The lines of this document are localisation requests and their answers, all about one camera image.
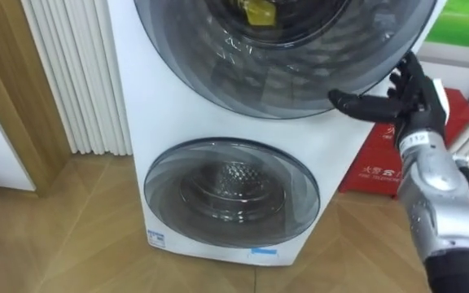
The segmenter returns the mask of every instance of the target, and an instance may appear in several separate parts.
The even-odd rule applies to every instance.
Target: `silver robotic arm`
[[[401,146],[406,144],[398,196],[410,217],[419,257],[425,261],[469,249],[469,185],[458,169],[467,164],[465,158],[454,158],[442,137],[431,131],[412,133],[401,140]]]
[[[403,180],[398,197],[434,292],[469,292],[469,184],[443,138],[421,130],[401,140]]]
[[[469,293],[469,168],[445,147],[445,117],[432,81],[413,53],[390,76],[388,98],[329,93],[334,106],[359,120],[395,125],[403,162],[398,198],[434,293]]]

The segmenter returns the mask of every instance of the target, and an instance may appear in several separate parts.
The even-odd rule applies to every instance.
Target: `white washing machine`
[[[108,0],[148,242],[290,265],[445,0]]]

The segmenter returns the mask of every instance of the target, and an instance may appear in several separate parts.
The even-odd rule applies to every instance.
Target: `label sticker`
[[[147,231],[147,241],[156,247],[166,247],[166,242],[164,240],[164,235],[157,233],[155,231],[148,230]]]
[[[428,137],[428,132],[419,132],[419,133],[414,133],[409,136],[407,136],[401,144],[399,145],[399,152],[401,155],[405,153],[406,150],[408,150],[411,147],[422,145],[422,144],[428,144],[430,143],[430,138]]]
[[[252,254],[264,254],[269,256],[275,256],[278,254],[276,249],[264,249],[264,248],[251,248]]]

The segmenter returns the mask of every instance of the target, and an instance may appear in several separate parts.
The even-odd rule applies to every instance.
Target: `washing machine drum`
[[[435,0],[135,0],[168,66],[215,104],[261,118],[331,109],[412,47]]]
[[[170,229],[221,247],[265,247],[309,228],[318,186],[291,156],[257,142],[211,138],[166,151],[144,182],[151,211]]]

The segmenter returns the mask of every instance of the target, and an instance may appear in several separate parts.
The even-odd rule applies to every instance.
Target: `wooden floor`
[[[0,293],[425,292],[405,215],[337,195],[296,263],[256,268],[148,246],[131,158],[78,156],[47,199],[0,189]]]

